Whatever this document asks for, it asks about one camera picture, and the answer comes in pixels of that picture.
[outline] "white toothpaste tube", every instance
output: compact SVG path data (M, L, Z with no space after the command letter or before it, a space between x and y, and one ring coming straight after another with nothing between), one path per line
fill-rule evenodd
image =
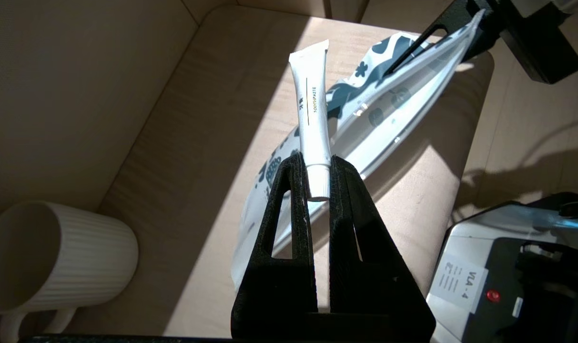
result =
M331 153L325 99L325 64L329 41L289 55L297 93L299 141L306 163L312 202L329 200Z

